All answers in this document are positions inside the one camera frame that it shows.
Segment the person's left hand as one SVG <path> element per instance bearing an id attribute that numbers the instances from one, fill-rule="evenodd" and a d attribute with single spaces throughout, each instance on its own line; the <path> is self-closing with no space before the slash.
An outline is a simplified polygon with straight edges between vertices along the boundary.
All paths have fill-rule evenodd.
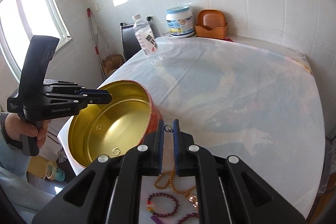
<path id="1" fill-rule="evenodd" d="M 37 138 L 38 148 L 42 148 L 46 142 L 49 120 L 42 121 L 40 129 L 29 124 L 18 116 L 18 114 L 9 113 L 5 119 L 5 129 L 7 135 L 16 141 L 21 141 L 21 135 Z"/>

